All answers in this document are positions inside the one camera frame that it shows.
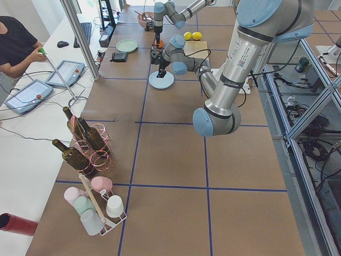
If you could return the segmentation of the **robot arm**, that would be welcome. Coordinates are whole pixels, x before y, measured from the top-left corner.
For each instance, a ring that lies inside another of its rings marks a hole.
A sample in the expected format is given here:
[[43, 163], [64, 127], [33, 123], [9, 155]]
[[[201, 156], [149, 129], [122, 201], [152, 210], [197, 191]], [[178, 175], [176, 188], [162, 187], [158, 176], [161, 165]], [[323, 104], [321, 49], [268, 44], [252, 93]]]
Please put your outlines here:
[[194, 14], [215, 3], [216, 1], [209, 0], [195, 1], [181, 12], [176, 11], [176, 6], [173, 1], [155, 3], [153, 8], [155, 45], [158, 47], [160, 45], [160, 34], [163, 32], [164, 17], [168, 17], [177, 29], [181, 29], [185, 25], [185, 22], [192, 18]]
[[193, 113], [196, 132], [203, 137], [233, 133], [241, 122], [235, 98], [263, 47], [307, 37], [313, 30], [314, 13], [315, 1], [240, 1], [219, 77], [212, 74], [206, 60], [185, 55], [181, 35], [174, 35], [160, 55], [158, 77], [166, 75], [168, 66], [175, 75], [194, 72], [207, 94], [204, 106]]

